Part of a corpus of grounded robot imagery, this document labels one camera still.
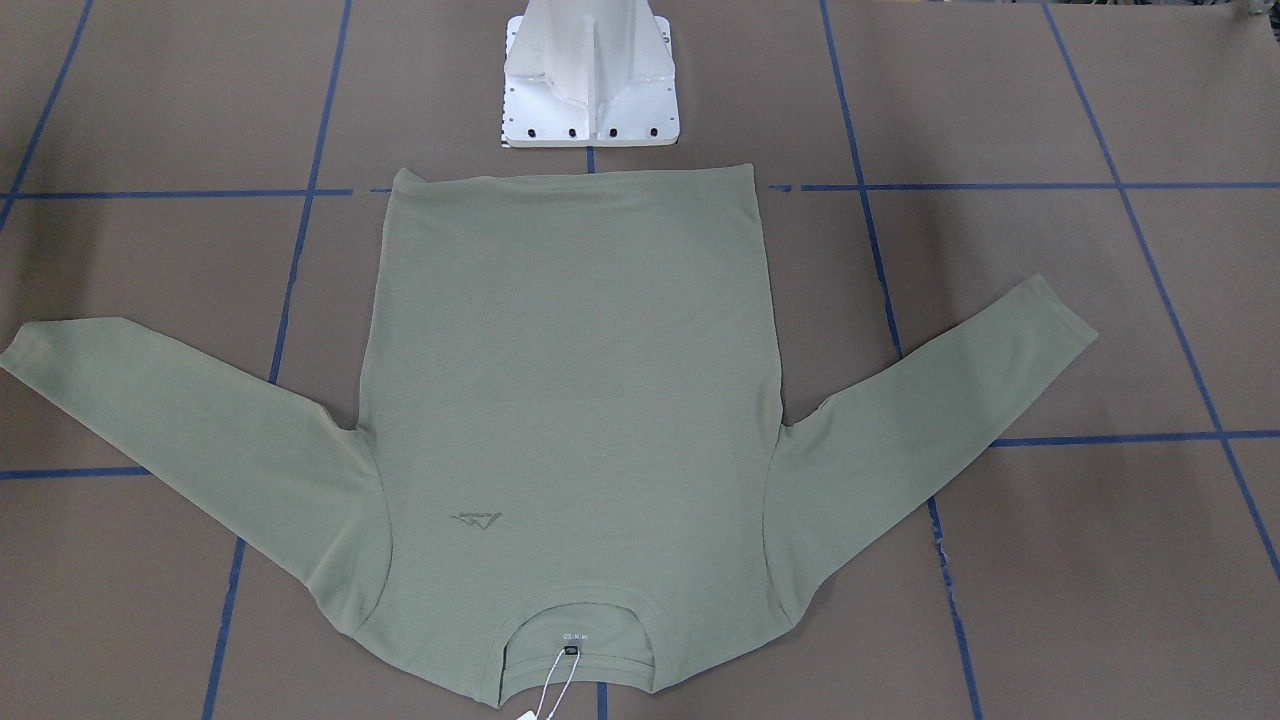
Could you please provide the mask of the olive green long-sleeve shirt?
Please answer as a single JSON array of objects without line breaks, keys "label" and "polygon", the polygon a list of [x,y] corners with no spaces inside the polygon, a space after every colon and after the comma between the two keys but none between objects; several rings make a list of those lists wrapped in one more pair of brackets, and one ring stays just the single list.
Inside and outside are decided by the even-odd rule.
[{"label": "olive green long-sleeve shirt", "polygon": [[351,429],[124,318],[28,322],[3,368],[338,632],[499,707],[655,693],[790,632],[1096,338],[1033,275],[786,425],[750,165],[401,170]]}]

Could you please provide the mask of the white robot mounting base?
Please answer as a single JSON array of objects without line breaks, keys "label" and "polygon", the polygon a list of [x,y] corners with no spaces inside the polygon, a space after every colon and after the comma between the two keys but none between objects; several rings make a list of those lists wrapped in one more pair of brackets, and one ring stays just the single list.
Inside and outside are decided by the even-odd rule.
[{"label": "white robot mounting base", "polygon": [[671,24],[650,3],[530,1],[504,40],[503,146],[678,142]]}]

